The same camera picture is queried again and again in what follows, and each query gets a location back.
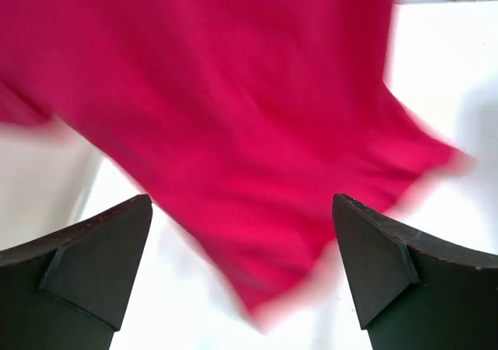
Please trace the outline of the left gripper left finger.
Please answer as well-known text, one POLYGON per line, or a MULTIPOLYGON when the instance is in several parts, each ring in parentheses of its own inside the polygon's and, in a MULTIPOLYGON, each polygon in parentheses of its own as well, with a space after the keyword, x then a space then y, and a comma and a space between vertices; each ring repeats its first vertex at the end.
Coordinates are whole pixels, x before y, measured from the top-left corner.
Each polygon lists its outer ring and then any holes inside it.
POLYGON ((108 349, 121 329, 152 221, 136 195, 1 252, 3 349, 108 349))

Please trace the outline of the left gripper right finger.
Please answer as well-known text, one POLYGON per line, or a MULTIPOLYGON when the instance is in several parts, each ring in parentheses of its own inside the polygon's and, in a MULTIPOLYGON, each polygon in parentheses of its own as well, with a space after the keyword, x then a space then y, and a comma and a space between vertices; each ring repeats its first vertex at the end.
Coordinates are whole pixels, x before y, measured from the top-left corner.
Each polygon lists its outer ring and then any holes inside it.
POLYGON ((497 257, 424 233, 348 195, 333 199, 359 325, 374 349, 497 347, 497 257))

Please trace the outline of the red t shirt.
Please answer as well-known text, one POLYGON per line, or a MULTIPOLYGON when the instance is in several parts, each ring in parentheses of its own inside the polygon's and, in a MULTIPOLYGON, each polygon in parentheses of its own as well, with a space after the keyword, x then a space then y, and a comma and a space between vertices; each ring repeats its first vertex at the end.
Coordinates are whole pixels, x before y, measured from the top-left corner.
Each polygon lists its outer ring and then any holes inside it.
POLYGON ((316 277, 335 194, 385 212, 465 163, 384 82, 393 4, 1 0, 1 120, 112 158, 266 324, 316 277))

